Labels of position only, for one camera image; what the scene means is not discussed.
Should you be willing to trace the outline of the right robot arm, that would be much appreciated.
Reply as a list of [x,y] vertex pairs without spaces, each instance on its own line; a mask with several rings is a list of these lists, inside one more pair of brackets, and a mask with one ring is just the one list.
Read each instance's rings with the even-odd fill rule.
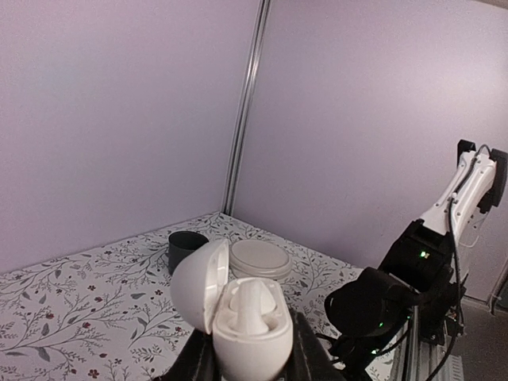
[[368,366],[407,343],[405,375],[436,380],[464,331],[461,301],[468,278],[463,236],[477,237],[499,205],[507,154],[461,140],[456,172],[440,198],[412,221],[378,267],[329,294],[329,322],[338,330],[329,353],[347,380],[368,379]]

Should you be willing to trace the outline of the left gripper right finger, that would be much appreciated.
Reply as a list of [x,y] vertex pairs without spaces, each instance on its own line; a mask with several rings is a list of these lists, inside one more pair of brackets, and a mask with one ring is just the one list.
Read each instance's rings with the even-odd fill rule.
[[305,316],[290,309],[293,344],[282,377],[284,380],[343,381],[345,377],[331,364],[327,352],[315,336]]

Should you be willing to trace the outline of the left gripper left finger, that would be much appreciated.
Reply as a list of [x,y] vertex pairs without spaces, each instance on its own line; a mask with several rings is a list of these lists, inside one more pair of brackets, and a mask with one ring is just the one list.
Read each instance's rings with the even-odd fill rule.
[[155,377],[154,380],[222,380],[221,371],[214,354],[211,335],[195,329],[171,367],[163,375]]

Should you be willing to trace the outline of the white stem earbud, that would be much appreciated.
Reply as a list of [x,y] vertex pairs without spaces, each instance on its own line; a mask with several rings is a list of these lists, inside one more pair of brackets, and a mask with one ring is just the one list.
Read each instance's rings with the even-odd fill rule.
[[229,302],[235,316],[229,323],[230,329],[246,336],[259,336],[268,333],[270,328],[264,315],[276,308],[273,295],[261,279],[244,281],[237,288]]

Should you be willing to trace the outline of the white earbud case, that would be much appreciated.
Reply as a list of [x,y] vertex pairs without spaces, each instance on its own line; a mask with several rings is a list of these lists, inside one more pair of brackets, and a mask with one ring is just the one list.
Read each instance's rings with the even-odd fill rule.
[[229,279],[237,244],[221,239],[181,260],[171,279],[171,300],[181,318],[209,335],[227,380],[275,380],[293,347],[293,321],[274,279]]

